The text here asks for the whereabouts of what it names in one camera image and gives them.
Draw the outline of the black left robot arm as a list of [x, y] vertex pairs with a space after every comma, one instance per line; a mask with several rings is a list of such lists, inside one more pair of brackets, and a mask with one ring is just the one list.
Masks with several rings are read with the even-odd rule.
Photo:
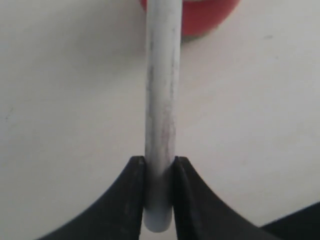
[[[131, 157], [119, 177], [96, 202], [44, 238], [139, 239], [146, 166], [142, 156]], [[179, 240], [317, 240], [320, 237], [319, 203], [259, 227], [224, 203], [186, 157], [177, 156], [169, 169], [173, 174], [173, 212]]]

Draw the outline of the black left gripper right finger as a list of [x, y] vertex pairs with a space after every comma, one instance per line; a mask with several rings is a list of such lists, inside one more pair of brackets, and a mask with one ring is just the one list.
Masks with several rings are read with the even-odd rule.
[[225, 204], [203, 181], [188, 158], [173, 165], [173, 210], [179, 240], [274, 240]]

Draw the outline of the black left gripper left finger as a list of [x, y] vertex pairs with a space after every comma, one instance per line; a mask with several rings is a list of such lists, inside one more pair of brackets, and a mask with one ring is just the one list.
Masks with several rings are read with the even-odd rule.
[[109, 189], [89, 208], [44, 240], [137, 240], [140, 237], [145, 160], [133, 156]]

